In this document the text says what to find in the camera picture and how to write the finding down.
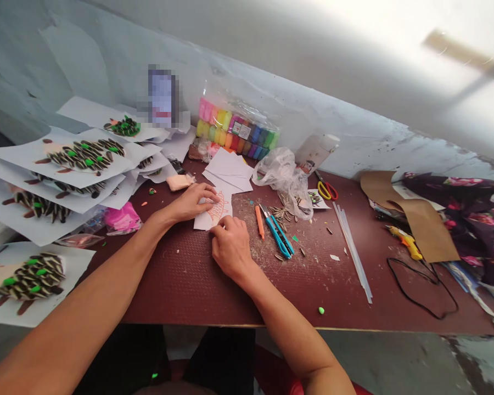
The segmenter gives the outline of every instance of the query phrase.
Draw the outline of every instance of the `blue utility knife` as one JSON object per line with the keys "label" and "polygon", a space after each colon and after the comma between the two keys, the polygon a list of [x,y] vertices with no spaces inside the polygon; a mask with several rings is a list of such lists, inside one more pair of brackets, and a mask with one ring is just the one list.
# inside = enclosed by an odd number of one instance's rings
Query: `blue utility knife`
{"label": "blue utility knife", "polygon": [[269,229],[274,236],[280,252],[284,256],[284,258],[291,259],[291,255],[295,253],[293,247],[291,246],[291,243],[289,242],[287,237],[285,237],[285,234],[280,225],[278,225],[278,222],[276,221],[274,215],[269,212],[266,206],[262,204],[260,204],[259,206],[262,209],[263,215],[265,216],[265,222],[267,223],[267,226],[269,226]]}

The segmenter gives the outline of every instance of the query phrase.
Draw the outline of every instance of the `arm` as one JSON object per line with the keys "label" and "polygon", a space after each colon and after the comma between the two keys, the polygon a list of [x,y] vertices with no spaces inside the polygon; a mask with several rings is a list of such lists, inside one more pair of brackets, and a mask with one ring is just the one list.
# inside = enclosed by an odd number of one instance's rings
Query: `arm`
{"label": "arm", "polygon": [[218,201],[207,184],[193,184],[154,213],[111,258],[84,280],[0,363],[0,394],[71,394],[132,301],[157,243],[176,222]]}
{"label": "arm", "polygon": [[216,235],[212,240],[214,259],[252,298],[271,337],[304,384],[305,392],[355,394],[349,377],[324,339],[252,260],[245,222],[223,217],[211,232]]}

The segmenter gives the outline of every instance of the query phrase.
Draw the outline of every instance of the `red-handled scissors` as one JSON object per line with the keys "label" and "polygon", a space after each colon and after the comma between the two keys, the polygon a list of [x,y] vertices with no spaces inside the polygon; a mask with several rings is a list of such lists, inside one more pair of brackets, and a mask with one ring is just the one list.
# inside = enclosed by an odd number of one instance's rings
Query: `red-handled scissors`
{"label": "red-handled scissors", "polygon": [[326,200],[337,200],[339,198],[339,194],[337,193],[336,189],[333,188],[329,183],[325,183],[320,173],[316,170],[315,174],[320,180],[317,184],[318,193],[320,193],[320,196]]}

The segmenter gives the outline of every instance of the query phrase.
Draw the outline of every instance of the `orange pen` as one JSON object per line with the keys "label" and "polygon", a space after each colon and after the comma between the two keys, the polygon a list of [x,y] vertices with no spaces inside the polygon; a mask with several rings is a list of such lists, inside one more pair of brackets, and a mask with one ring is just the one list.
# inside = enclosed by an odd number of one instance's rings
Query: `orange pen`
{"label": "orange pen", "polygon": [[260,212],[260,207],[256,206],[254,210],[256,211],[256,220],[258,221],[258,231],[260,232],[260,236],[262,236],[262,240],[265,241],[265,231],[263,230],[262,213]]}

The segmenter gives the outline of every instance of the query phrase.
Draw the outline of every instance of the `concrete floor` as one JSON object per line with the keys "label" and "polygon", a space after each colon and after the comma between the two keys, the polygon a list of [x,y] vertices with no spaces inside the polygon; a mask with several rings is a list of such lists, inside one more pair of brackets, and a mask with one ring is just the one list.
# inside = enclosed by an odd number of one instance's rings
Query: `concrete floor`
{"label": "concrete floor", "polygon": [[[205,330],[166,325],[169,358],[189,358]],[[0,361],[28,332],[0,325]],[[357,331],[321,335],[351,380],[375,395],[494,394],[494,339]],[[256,341],[279,353],[267,330],[257,329]]]}

